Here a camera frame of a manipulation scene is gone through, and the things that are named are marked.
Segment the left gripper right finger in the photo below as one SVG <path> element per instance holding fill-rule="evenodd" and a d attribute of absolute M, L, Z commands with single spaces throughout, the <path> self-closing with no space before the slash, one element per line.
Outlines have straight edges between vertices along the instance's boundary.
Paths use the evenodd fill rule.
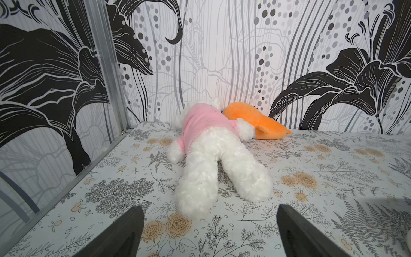
<path fill-rule="evenodd" d="M 288 257 L 348 256 L 290 205 L 279 205 L 276 218 L 284 251 Z"/>

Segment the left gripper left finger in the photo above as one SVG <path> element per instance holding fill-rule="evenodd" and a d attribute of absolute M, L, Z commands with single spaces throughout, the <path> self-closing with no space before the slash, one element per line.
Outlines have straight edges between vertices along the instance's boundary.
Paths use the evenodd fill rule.
<path fill-rule="evenodd" d="M 74 257 L 135 257 L 143 228 L 143 209 L 133 206 Z"/>

